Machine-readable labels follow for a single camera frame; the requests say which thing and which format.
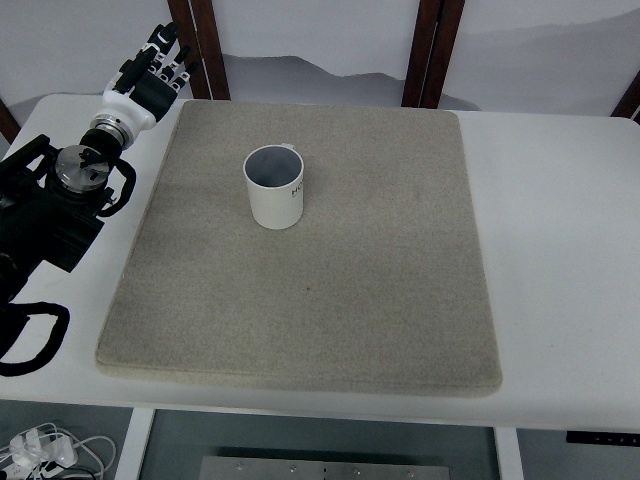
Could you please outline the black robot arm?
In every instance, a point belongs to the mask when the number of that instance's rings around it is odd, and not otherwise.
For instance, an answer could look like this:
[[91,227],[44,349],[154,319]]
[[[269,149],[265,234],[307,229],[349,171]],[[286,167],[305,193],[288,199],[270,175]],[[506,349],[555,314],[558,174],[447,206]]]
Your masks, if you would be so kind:
[[72,271],[107,217],[130,200],[132,137],[120,120],[94,120],[80,142],[56,148],[40,134],[1,162],[1,302],[42,262]]

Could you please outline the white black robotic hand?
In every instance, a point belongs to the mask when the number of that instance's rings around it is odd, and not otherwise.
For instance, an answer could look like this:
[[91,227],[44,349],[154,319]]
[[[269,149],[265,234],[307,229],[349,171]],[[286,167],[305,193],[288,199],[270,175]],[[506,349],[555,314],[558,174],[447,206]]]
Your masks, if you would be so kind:
[[105,87],[102,115],[123,127],[130,138],[161,121],[199,68],[196,62],[186,62],[188,46],[169,56],[177,33],[173,22],[157,25]]

